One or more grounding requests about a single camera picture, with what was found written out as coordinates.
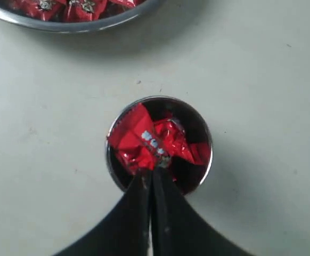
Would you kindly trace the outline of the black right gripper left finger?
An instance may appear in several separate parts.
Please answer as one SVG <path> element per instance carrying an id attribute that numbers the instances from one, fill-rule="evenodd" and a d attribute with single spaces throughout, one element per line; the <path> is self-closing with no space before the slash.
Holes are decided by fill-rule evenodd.
<path id="1" fill-rule="evenodd" d="M 152 172 L 141 170 L 107 216 L 57 255 L 147 255 L 151 188 Z"/>

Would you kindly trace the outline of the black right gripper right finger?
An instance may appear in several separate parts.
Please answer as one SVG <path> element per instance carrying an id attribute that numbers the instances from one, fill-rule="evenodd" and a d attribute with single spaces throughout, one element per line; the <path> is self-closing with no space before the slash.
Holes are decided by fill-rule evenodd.
<path id="1" fill-rule="evenodd" d="M 154 255 L 250 255 L 199 216 L 168 171 L 152 171 L 151 232 Z"/>

